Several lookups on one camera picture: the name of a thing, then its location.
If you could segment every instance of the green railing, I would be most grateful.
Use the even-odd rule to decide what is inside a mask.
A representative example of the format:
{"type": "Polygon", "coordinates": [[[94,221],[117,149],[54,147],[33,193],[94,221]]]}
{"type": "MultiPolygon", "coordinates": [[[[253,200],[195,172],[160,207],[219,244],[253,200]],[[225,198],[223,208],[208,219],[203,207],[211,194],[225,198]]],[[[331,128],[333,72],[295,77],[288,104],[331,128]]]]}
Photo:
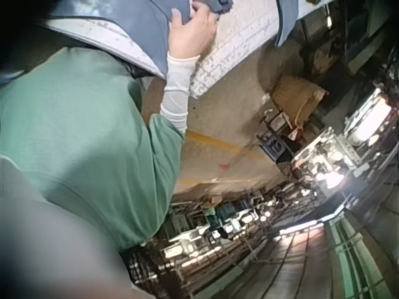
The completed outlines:
{"type": "Polygon", "coordinates": [[[389,299],[394,298],[380,272],[375,259],[370,254],[363,241],[360,230],[356,231],[348,218],[348,212],[342,212],[329,221],[325,228],[334,242],[335,254],[340,268],[340,274],[333,275],[332,299],[389,299]]]}

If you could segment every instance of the ceiling light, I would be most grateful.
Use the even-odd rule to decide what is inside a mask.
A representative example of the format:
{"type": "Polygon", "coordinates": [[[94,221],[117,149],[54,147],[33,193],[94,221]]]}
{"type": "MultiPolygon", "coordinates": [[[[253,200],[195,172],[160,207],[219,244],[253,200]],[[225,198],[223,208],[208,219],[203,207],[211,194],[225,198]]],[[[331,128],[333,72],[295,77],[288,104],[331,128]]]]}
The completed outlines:
{"type": "Polygon", "coordinates": [[[325,180],[327,181],[328,189],[337,187],[339,185],[339,183],[342,182],[343,179],[344,179],[344,175],[336,173],[335,171],[332,171],[325,175],[325,180]]]}
{"type": "Polygon", "coordinates": [[[302,193],[303,196],[306,196],[306,195],[308,195],[310,193],[310,190],[309,189],[302,189],[300,192],[302,193]]]}
{"type": "Polygon", "coordinates": [[[248,215],[242,218],[242,221],[244,223],[250,223],[252,220],[254,220],[254,218],[252,217],[252,215],[248,215]]]}
{"type": "Polygon", "coordinates": [[[231,233],[233,231],[233,226],[232,225],[227,225],[224,230],[229,234],[229,233],[231,233]]]}
{"type": "Polygon", "coordinates": [[[165,249],[165,257],[167,259],[170,259],[171,257],[176,257],[177,255],[182,254],[182,253],[183,253],[183,248],[181,245],[174,246],[169,249],[165,249]]]}
{"type": "Polygon", "coordinates": [[[377,104],[375,104],[370,113],[362,120],[361,124],[353,133],[355,139],[360,141],[368,140],[376,132],[390,112],[391,107],[385,103],[383,98],[380,98],[377,104]]]}
{"type": "Polygon", "coordinates": [[[371,136],[370,139],[368,140],[368,146],[371,146],[374,143],[376,143],[379,138],[380,138],[380,135],[378,135],[378,134],[371,136]]]}

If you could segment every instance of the green sleeve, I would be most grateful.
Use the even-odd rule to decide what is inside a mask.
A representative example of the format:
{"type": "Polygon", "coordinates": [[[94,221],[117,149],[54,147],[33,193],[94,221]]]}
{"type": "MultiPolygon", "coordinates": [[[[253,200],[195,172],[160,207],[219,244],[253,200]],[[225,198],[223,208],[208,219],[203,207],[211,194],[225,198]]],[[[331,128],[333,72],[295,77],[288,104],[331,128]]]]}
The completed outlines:
{"type": "Polygon", "coordinates": [[[180,153],[184,136],[165,117],[154,114],[148,125],[153,154],[159,226],[165,220],[180,171],[180,153]]]}

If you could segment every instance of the gray cloth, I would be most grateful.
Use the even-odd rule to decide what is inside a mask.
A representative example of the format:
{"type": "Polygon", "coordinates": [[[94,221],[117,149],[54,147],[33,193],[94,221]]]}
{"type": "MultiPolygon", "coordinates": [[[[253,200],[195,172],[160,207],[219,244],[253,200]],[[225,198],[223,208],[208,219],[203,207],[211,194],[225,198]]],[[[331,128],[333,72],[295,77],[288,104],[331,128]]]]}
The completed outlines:
{"type": "Polygon", "coordinates": [[[233,0],[204,0],[203,2],[216,14],[229,12],[233,6],[233,0]]]}
{"type": "Polygon", "coordinates": [[[277,0],[279,11],[279,32],[277,33],[276,46],[280,47],[293,30],[299,15],[298,0],[277,0]]]}
{"type": "Polygon", "coordinates": [[[166,75],[172,8],[181,12],[183,22],[189,21],[189,0],[62,0],[52,17],[99,18],[118,24],[166,75]]]}

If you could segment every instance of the blurry object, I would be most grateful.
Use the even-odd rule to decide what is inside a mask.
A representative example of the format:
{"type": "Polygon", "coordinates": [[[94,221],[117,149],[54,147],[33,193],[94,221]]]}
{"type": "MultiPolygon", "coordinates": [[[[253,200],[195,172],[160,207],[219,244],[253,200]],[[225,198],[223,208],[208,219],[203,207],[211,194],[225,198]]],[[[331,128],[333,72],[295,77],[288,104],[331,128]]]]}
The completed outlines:
{"type": "Polygon", "coordinates": [[[326,94],[323,88],[303,78],[283,76],[272,99],[295,126],[302,127],[326,94]]]}

